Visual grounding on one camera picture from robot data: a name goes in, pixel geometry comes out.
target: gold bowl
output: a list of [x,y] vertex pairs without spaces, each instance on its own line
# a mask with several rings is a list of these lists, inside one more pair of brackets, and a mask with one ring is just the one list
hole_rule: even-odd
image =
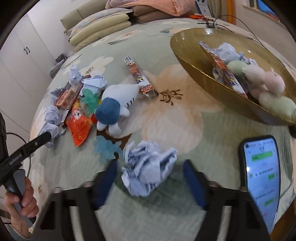
[[265,71],[274,71],[286,84],[284,95],[296,103],[296,82],[286,67],[267,49],[258,43],[235,33],[220,29],[192,28],[175,34],[170,46],[183,68],[191,78],[215,99],[237,113],[268,125],[293,125],[296,119],[288,120],[268,112],[253,99],[245,99],[232,89],[219,83],[212,74],[213,65],[201,50],[199,41],[214,49],[223,42],[231,44],[245,57],[255,59]]

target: blue plush head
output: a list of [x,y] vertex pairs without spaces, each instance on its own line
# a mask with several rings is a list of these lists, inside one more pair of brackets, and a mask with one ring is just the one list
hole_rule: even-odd
[[112,98],[105,98],[96,108],[94,116],[104,125],[114,125],[119,120],[120,104]]

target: teal leaf-shaped object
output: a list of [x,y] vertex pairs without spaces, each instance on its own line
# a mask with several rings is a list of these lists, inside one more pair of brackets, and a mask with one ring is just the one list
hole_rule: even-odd
[[115,159],[114,153],[118,153],[119,157],[123,157],[123,151],[120,148],[121,141],[113,144],[110,140],[106,140],[103,136],[97,136],[93,141],[94,153],[100,154],[100,163],[106,163],[108,160]]
[[96,108],[98,107],[98,101],[99,101],[98,94],[94,94],[89,89],[83,89],[82,93],[83,93],[84,97],[81,98],[81,101],[83,103],[87,104],[87,106],[89,108],[89,113],[94,113]]

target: wrist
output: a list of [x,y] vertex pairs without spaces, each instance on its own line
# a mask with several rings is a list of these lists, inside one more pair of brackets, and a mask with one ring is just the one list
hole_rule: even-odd
[[15,219],[15,218],[11,217],[11,226],[13,227],[13,229],[16,232],[18,232],[25,239],[30,238],[29,228],[22,219],[19,220],[18,218]]

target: sleeve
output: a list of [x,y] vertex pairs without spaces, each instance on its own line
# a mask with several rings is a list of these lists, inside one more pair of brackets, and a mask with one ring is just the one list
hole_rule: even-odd
[[22,235],[20,235],[16,230],[14,230],[13,227],[11,227],[10,225],[5,225],[8,232],[10,233],[11,237],[15,240],[15,241],[26,241],[26,240],[30,240],[30,239],[25,239]]

